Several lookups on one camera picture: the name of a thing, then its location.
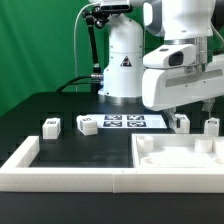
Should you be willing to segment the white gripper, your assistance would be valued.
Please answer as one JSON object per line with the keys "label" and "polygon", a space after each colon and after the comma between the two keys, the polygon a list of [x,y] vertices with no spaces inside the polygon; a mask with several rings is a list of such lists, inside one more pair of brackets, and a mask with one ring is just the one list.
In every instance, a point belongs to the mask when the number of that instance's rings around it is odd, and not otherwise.
{"label": "white gripper", "polygon": [[204,100],[202,110],[211,112],[214,97],[224,95],[224,54],[214,56],[204,71],[188,70],[195,60],[193,44],[162,45],[143,57],[143,104],[153,111],[164,110],[171,129],[177,127],[173,107]]}

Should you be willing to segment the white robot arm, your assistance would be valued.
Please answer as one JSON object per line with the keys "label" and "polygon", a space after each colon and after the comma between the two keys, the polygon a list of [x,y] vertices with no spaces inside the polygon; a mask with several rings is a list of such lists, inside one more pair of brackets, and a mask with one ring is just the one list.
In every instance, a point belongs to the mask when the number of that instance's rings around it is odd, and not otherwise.
{"label": "white robot arm", "polygon": [[212,37],[224,27],[224,0],[89,0],[94,22],[109,25],[103,100],[141,101],[177,126],[178,106],[224,95],[224,52]]}

